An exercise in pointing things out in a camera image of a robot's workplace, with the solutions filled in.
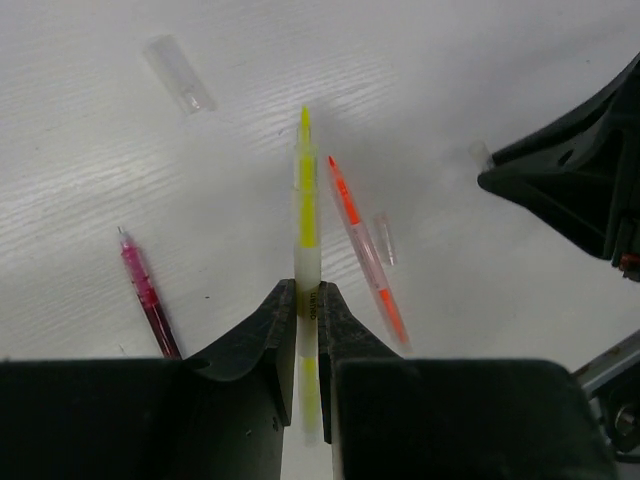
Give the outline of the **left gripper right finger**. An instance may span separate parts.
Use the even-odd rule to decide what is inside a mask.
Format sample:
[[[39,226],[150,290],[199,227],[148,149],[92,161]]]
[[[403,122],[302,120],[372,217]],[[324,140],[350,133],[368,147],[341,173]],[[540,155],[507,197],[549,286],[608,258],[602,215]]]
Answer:
[[[586,396],[536,359],[405,359],[318,291],[324,438],[337,479],[614,479]]]

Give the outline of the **yellow pen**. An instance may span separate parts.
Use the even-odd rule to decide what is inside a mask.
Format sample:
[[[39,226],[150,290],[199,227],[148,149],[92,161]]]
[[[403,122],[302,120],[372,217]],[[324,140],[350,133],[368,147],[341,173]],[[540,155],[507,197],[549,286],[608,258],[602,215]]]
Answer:
[[[295,145],[293,212],[294,278],[297,307],[298,398],[304,444],[318,443],[321,405],[318,379],[318,291],[321,248],[318,214],[317,149],[309,109],[301,108]]]

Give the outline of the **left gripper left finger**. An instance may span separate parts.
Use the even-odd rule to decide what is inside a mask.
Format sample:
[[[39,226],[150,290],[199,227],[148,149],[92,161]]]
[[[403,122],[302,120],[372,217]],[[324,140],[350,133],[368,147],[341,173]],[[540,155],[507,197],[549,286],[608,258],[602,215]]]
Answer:
[[[276,479],[292,419],[295,285],[184,360],[3,361],[5,479]]]

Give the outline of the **orange pen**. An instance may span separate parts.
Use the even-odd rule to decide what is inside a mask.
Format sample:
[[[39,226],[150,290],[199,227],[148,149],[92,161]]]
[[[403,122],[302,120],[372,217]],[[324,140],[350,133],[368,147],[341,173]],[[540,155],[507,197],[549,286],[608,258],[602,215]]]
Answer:
[[[327,157],[326,165],[335,205],[378,311],[396,343],[401,349],[409,351],[410,340],[406,326],[354,195],[332,156]]]

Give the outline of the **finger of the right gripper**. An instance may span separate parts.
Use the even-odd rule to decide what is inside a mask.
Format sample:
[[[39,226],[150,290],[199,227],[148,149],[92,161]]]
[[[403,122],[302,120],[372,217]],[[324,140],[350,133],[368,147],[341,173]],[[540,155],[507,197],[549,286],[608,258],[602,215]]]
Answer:
[[[492,155],[477,178],[587,254],[639,257],[639,61],[546,127]]]

